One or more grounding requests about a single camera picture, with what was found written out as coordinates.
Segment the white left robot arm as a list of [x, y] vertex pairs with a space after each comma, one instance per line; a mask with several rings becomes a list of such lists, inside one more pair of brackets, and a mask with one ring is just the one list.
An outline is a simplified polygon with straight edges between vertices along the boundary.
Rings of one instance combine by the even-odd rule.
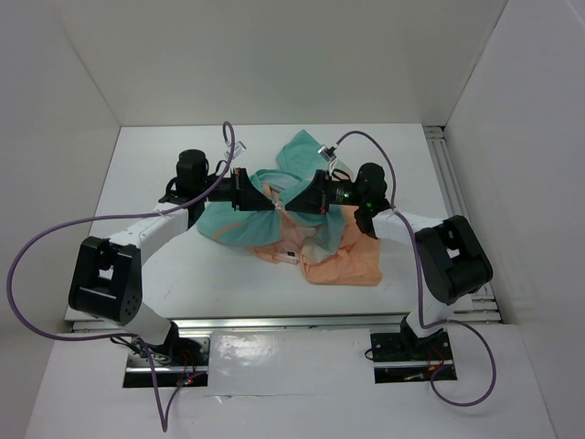
[[175, 169], [152, 217], [108, 238], [89, 237], [81, 243], [69, 289], [70, 308], [136, 335], [161, 365], [173, 363], [186, 351], [196, 353], [199, 346], [180, 337], [176, 323], [144, 303], [144, 263], [194, 226], [207, 202], [225, 202], [234, 210], [274, 210], [272, 201], [252, 185], [243, 168], [227, 178], [211, 175], [205, 154], [186, 150]]

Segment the teal and orange jacket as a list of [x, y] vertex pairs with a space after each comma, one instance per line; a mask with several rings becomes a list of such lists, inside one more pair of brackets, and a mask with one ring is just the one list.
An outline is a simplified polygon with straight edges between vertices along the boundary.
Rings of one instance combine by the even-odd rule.
[[237, 211], [229, 202], [212, 202], [198, 220], [197, 231], [265, 262], [297, 265], [312, 284], [376, 286], [382, 278], [380, 244], [359, 230], [355, 207], [332, 206], [324, 215], [285, 209], [315, 172], [326, 168], [319, 147], [302, 130], [276, 155], [274, 169], [252, 174], [252, 185], [276, 204], [274, 210]]

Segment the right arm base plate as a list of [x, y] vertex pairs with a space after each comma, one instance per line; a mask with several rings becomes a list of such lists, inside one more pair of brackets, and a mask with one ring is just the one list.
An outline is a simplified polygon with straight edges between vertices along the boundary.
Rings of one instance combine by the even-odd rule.
[[407, 348], [399, 333], [373, 333], [364, 353], [373, 363], [376, 384], [457, 380], [451, 342], [445, 331], [431, 341]]

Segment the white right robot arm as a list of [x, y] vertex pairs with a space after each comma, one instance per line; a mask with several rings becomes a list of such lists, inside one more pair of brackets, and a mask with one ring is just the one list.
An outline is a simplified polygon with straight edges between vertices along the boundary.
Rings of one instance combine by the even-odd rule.
[[444, 331], [459, 300], [488, 284], [494, 270], [468, 219], [402, 213], [388, 201], [387, 187], [383, 168], [374, 163], [362, 165], [353, 180], [335, 181], [328, 171], [317, 170], [308, 187], [293, 196], [286, 208], [323, 215], [332, 206], [355, 206], [356, 225], [362, 233], [411, 247], [417, 307], [402, 319], [395, 339], [374, 345], [372, 356], [377, 359], [383, 353], [417, 359]]

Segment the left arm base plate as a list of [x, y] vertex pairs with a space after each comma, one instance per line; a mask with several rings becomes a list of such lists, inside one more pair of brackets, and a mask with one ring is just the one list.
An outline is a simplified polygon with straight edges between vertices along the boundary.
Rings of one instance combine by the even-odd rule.
[[[186, 338], [191, 340], [189, 348], [172, 359], [151, 351], [160, 388], [173, 388], [179, 383], [188, 388], [207, 387], [211, 335], [196, 333]], [[152, 389], [150, 363], [143, 348], [135, 339], [124, 341], [123, 344], [127, 347], [128, 355], [122, 386], [125, 389]]]

